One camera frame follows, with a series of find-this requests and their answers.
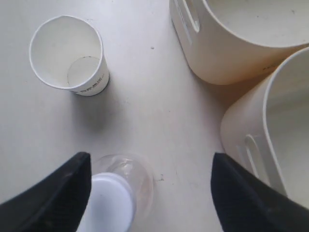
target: white floor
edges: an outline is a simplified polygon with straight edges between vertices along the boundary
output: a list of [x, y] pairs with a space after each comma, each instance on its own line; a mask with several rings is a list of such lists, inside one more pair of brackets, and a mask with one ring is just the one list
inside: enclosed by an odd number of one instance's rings
[[[52, 89], [32, 72], [29, 41], [61, 14], [100, 31], [111, 72], [103, 93]], [[134, 152], [156, 182], [153, 211], [133, 232], [220, 231], [210, 177], [224, 109], [187, 67], [168, 0], [4, 0], [0, 29], [0, 202], [77, 151], [93, 161]]]

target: white plastic bin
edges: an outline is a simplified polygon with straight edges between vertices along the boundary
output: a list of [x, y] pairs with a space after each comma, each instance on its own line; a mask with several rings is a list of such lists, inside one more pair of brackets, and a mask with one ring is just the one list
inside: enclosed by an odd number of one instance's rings
[[271, 73], [309, 43], [306, 0], [170, 0], [190, 68], [227, 85]]
[[309, 48], [228, 109], [221, 139], [227, 154], [309, 208]]

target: white lid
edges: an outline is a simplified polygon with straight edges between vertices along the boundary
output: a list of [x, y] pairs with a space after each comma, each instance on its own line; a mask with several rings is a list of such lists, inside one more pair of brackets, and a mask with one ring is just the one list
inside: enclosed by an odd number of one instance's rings
[[127, 232], [136, 202], [130, 185], [114, 173], [92, 176], [87, 208], [77, 232]]

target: paper cup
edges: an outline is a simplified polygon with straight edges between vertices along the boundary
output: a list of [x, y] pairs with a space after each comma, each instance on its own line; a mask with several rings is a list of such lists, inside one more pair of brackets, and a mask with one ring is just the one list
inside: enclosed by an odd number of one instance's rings
[[217, 85], [271, 73], [308, 46], [308, 8], [303, 0], [170, 0], [190, 68]]
[[225, 151], [266, 184], [309, 208], [309, 48], [288, 57], [232, 105]]
[[59, 16], [42, 24], [31, 40], [29, 59], [42, 82], [79, 95], [96, 95], [109, 81], [99, 32], [76, 17]]

